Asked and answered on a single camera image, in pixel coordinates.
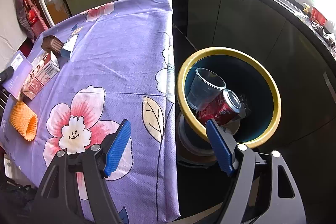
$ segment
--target clear plastic cup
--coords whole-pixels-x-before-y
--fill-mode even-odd
[[[211,70],[197,68],[187,97],[188,105],[201,111],[226,88],[224,80]]]

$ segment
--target red and white carton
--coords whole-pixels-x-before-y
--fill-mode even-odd
[[[212,118],[222,126],[231,121],[240,112],[241,104],[237,95],[229,89],[223,90],[205,109],[197,112],[201,124]]]
[[[37,66],[30,72],[22,92],[30,99],[34,99],[36,94],[59,72],[59,64],[56,56],[52,52],[46,52],[41,56]]]

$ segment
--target purple tablecloth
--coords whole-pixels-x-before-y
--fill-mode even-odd
[[[117,171],[106,179],[124,223],[160,223],[179,216],[175,151],[172,0],[120,0],[73,16],[42,37],[78,35],[71,59],[28,106],[38,116],[28,142],[9,124],[8,100],[0,142],[38,186],[55,153],[83,152],[112,134],[123,119],[132,132]],[[77,174],[85,217],[93,219],[83,174]]]

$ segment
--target pink flower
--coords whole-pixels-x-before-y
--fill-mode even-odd
[[[101,15],[105,15],[105,16],[109,15],[113,11],[114,11],[114,3],[110,2],[104,5],[97,6],[96,8],[86,10],[84,12],[81,12],[80,14],[84,15],[88,13],[86,17],[86,22],[88,22],[88,21],[97,20]]]
[[[60,103],[53,107],[47,120],[47,130],[53,136],[47,140],[43,157],[49,166],[57,151],[64,149],[68,154],[84,152],[91,145],[101,144],[108,134],[119,127],[114,121],[98,121],[104,106],[103,88],[88,86],[73,97],[71,107]],[[132,168],[132,141],[128,141],[118,168],[107,180],[117,180]],[[81,199],[87,199],[83,173],[77,173],[78,190]]]

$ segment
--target white wall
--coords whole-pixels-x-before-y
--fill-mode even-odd
[[[16,17],[15,0],[0,0],[0,71],[27,38]]]

